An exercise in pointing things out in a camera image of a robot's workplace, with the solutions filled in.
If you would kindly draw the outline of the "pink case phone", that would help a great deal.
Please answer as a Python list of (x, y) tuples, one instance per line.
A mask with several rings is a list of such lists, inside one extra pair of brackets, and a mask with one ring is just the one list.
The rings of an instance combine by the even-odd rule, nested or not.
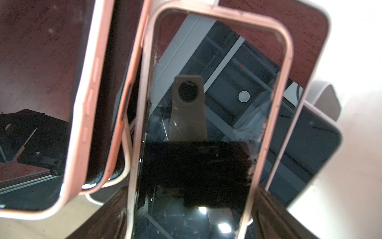
[(256, 239), (255, 190), (293, 61), (278, 20), (196, 1), (145, 27), (128, 239)]
[(1, 1), (1, 217), (81, 192), (114, 1)]

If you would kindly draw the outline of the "white case phone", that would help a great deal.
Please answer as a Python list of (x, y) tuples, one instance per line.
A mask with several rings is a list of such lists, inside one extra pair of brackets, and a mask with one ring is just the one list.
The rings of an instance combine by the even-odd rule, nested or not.
[(270, 144), (261, 186), (290, 207), (340, 146), (336, 118), (318, 106), (320, 100), (340, 110), (328, 82), (313, 81), (330, 34), (330, 16), (313, 1), (221, 1), (223, 7), (269, 16), (289, 31), (293, 62)]

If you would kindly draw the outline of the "white plastic storage box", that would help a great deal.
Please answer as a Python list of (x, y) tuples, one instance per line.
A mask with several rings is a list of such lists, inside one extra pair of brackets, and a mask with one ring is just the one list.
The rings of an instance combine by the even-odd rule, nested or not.
[(290, 212), (322, 239), (382, 236), (382, 3), (317, 1), (331, 33), (315, 78), (342, 105), (343, 144)]

